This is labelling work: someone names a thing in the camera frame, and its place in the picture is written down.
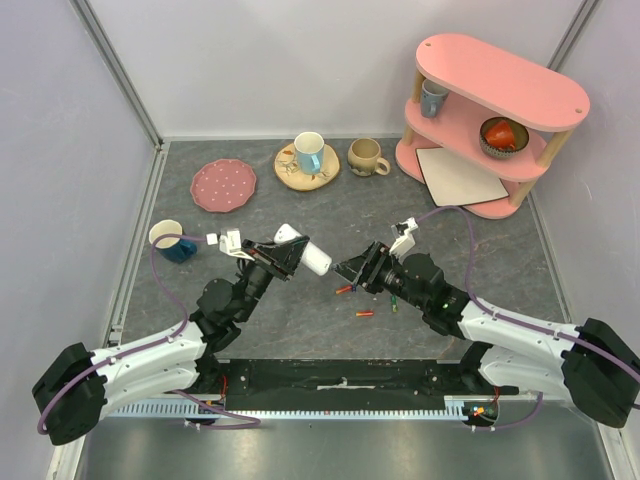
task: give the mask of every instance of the red polka dot plate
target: red polka dot plate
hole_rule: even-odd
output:
[[[237,158],[221,158],[208,163],[191,182],[193,201],[211,213],[227,213],[240,208],[255,190],[253,169]]]

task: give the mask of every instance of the patterned bowl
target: patterned bowl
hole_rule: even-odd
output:
[[[484,138],[487,131],[491,127],[493,127],[496,123],[498,123],[500,120],[506,120],[506,122],[511,127],[511,130],[513,131],[513,136],[516,139],[515,150],[511,150],[510,148],[500,149],[500,148],[492,147],[487,142],[487,139]],[[528,143],[529,143],[529,131],[527,130],[527,127],[525,127],[524,125],[518,122],[511,120],[510,118],[493,117],[493,118],[490,118],[489,120],[485,120],[485,122],[480,127],[480,148],[482,148],[482,151],[492,158],[497,158],[498,160],[505,160],[507,158],[511,158],[516,153],[524,150],[527,147]]]

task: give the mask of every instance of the pink shelf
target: pink shelf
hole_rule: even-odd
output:
[[[546,142],[531,130],[527,148],[512,158],[496,160],[487,156],[480,148],[480,126],[486,119],[497,115],[456,93],[449,94],[435,118],[423,117],[420,104],[411,100],[405,105],[404,113],[407,123],[414,131],[502,179],[526,182],[535,180],[547,170],[536,164]]]
[[[396,146],[396,162],[398,163],[398,167],[400,167],[400,169],[410,177],[424,183],[422,172],[418,165],[416,149],[437,147],[439,147],[439,145],[417,134],[413,136],[413,142],[411,145],[405,145],[402,141],[398,142],[398,145]],[[517,182],[503,180],[502,183],[509,194],[513,193],[518,187]],[[474,205],[466,205],[464,208],[480,217],[494,220],[508,217],[518,209],[517,207],[509,204],[509,198],[502,198],[492,202],[476,203]]]
[[[537,130],[570,130],[589,113],[589,97],[570,78],[467,35],[422,41],[416,66],[451,91]]]

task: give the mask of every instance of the brown ceramic mug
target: brown ceramic mug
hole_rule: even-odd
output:
[[[388,175],[391,165],[381,157],[380,144],[373,138],[359,138],[349,147],[347,162],[351,171],[361,177],[374,173]]]

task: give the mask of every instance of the mug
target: mug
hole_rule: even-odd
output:
[[[422,82],[422,97],[420,99],[420,112],[423,117],[433,118],[442,109],[444,101],[449,95],[449,90],[431,80]]]
[[[381,154],[380,145],[373,138],[359,138],[349,147],[347,162],[351,171],[361,177],[374,173],[387,175],[391,171],[391,165]]]
[[[149,243],[153,244],[160,235],[167,233],[185,235],[182,225],[175,220],[162,220],[149,230]],[[160,240],[156,244],[156,249],[160,255],[174,263],[182,263],[198,251],[197,245],[192,241],[173,237]]]
[[[315,175],[322,170],[324,139],[316,132],[304,132],[293,141],[296,160],[303,173]]]

